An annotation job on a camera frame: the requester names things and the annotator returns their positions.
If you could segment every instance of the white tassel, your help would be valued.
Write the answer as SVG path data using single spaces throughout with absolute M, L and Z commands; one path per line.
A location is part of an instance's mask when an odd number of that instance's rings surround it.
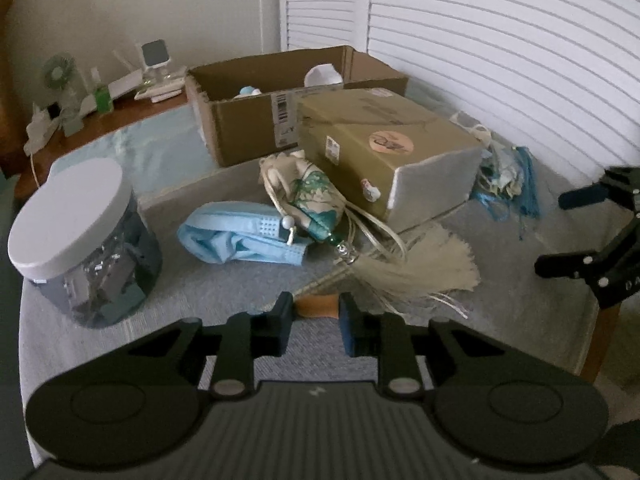
M 360 254 L 350 268 L 375 290 L 398 300 L 426 298 L 445 290 L 473 290 L 480 282 L 469 245 L 435 223 L 420 234 L 406 262 L 384 262 Z

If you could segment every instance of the blue tassel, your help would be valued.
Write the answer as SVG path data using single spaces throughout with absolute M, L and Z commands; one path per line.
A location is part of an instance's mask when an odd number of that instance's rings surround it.
M 511 204 L 513 204 L 520 217 L 520 240 L 522 240 L 524 232 L 524 222 L 522 218 L 524 216 L 528 218 L 540 218 L 540 205 L 538 204 L 538 191 L 536 189 L 536 173 L 533 169 L 533 160 L 529 149 L 525 146 L 514 146 L 513 149 L 516 154 L 516 161 L 522 171 L 522 192 L 520 195 L 515 196 L 510 201 L 503 196 L 495 196 L 487 193 L 479 186 L 476 186 L 471 197 L 478 200 L 492 218 L 498 222 L 503 222 L 509 217 Z M 505 209 L 502 215 L 498 214 L 498 208 Z
M 524 179 L 522 183 L 522 193 L 515 197 L 513 201 L 521 216 L 540 218 L 538 191 L 536 189 L 536 173 L 533 170 L 531 154 L 525 146 L 517 146 L 515 151 L 518 154 L 518 162 L 522 168 Z

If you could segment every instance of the cardboard box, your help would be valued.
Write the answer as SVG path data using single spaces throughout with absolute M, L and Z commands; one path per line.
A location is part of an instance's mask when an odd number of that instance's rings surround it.
M 188 94 L 199 100 L 205 142 L 218 164 L 232 166 L 294 146 L 294 96 L 341 88 L 303 88 L 306 73 L 323 63 L 342 75 L 345 88 L 382 87 L 404 95 L 407 76 L 350 46 L 242 57 L 191 69 L 191 86 L 199 89 L 188 89 Z M 233 99 L 244 86 L 263 94 Z
M 482 145 L 386 89 L 299 99 L 300 147 L 357 206 L 396 231 L 468 199 Z

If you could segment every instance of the green bottle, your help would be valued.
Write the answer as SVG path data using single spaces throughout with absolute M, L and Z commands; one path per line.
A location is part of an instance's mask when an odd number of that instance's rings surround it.
M 111 99 L 111 94 L 109 93 L 109 87 L 105 85 L 100 79 L 100 74 L 98 73 L 98 67 L 94 66 L 91 69 L 91 77 L 94 80 L 94 97 L 95 97 L 95 107 L 98 110 L 99 114 L 108 114 L 113 112 L 113 100 Z

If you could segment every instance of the blue face mask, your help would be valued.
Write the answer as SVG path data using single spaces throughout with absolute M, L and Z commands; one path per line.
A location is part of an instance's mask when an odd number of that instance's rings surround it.
M 178 228 L 178 240 L 208 264 L 230 260 L 301 265 L 310 238 L 295 238 L 282 216 L 270 205 L 253 202 L 212 202 L 196 209 Z

